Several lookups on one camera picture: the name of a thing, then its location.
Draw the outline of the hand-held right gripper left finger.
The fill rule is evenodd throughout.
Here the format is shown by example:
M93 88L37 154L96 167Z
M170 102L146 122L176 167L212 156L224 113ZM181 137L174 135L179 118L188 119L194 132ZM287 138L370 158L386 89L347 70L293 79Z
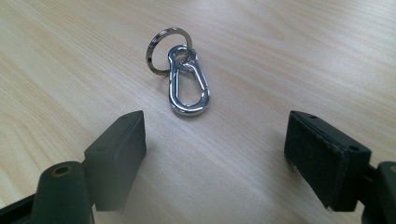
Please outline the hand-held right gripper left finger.
M42 173L31 224L94 224L93 210L121 210L146 153L144 113L119 117L84 151L84 161Z

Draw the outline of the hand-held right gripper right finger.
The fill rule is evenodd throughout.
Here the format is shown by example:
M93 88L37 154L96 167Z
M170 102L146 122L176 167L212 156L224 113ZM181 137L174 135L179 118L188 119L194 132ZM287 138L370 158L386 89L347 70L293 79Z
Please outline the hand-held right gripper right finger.
M396 224L396 161L370 164L372 151L317 116L291 111L284 154L324 207L362 224Z

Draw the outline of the silver carabiner clip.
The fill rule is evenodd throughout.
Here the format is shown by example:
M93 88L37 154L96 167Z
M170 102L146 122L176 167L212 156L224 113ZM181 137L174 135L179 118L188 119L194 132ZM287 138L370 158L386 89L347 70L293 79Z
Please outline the silver carabiner clip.
M174 111L186 117L201 115L209 105L210 91L205 75L198 63L196 51L194 49L188 49L187 46L183 45L175 46L168 53L168 61L170 63L169 101ZM182 71L193 74L201 91L199 101L193 105L184 105L178 99L178 76Z

